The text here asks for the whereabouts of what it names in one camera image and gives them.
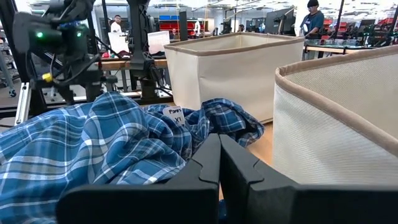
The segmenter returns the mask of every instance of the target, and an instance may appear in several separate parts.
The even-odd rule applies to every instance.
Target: brown bin trim
[[[257,46],[252,46],[252,47],[238,47],[238,48],[234,48],[234,49],[224,49],[224,50],[190,50],[190,49],[184,49],[184,48],[180,47],[185,44],[192,44],[192,43],[203,42],[203,41],[211,41],[211,40],[215,40],[215,39],[221,39],[221,38],[232,37],[232,36],[237,36],[237,35],[247,35],[247,36],[263,37],[263,38],[272,37],[275,39],[282,39],[282,40],[286,40],[286,41],[269,43],[269,44],[259,44]],[[304,43],[304,38],[289,37],[289,36],[283,36],[283,35],[272,35],[272,34],[237,32],[237,33],[233,33],[233,34],[225,34],[225,35],[219,35],[219,36],[215,36],[215,37],[206,37],[206,38],[201,38],[201,39],[197,39],[197,40],[190,40],[189,42],[181,41],[181,42],[165,45],[164,48],[168,49],[168,50],[174,50],[177,52],[185,53],[185,54],[195,55],[195,56],[210,56],[210,55],[222,55],[222,54],[231,54],[231,53],[238,53],[238,52],[247,52],[250,50],[263,49],[266,47],[275,47],[275,46],[280,46],[280,45],[296,44],[296,43],[301,43],[301,42]]]
[[[331,65],[351,63],[375,57],[385,57],[393,54],[398,54],[398,45],[374,50],[362,50],[348,55],[333,56],[319,60],[298,62],[277,68],[275,82],[285,91],[334,117],[338,121],[355,130],[357,133],[387,150],[392,155],[398,157],[398,140],[396,138],[338,103],[284,78],[292,73],[329,67]]]

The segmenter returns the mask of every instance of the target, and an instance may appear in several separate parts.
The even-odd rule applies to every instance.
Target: plaid fabric
[[[0,134],[0,223],[55,223],[61,195],[84,184],[153,184],[173,177],[210,133],[247,146],[264,132],[228,100],[183,110],[185,126],[105,93],[95,102],[37,116]]]

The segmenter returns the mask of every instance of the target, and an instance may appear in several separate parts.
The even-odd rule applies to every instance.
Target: white paper
[[[168,31],[152,32],[148,34],[149,53],[164,52],[164,45],[170,43]]]
[[[168,116],[177,124],[185,124],[184,113],[182,112],[181,106],[169,106],[163,109],[163,115]]]
[[[111,48],[116,53],[122,50],[129,52],[129,44],[126,43],[127,35],[123,32],[110,32],[108,33],[109,42],[111,43]]]

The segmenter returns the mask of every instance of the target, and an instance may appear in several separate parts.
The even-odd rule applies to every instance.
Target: green led light
[[[44,34],[42,32],[36,33],[36,37],[38,37],[38,38],[42,38],[43,36],[44,36]]]

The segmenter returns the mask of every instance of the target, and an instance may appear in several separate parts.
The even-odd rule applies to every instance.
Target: fabric storage bin
[[[398,46],[278,68],[273,165],[301,184],[398,185]]]
[[[301,61],[304,39],[238,32],[165,45],[174,103],[197,110],[226,98],[272,120],[275,69]]]

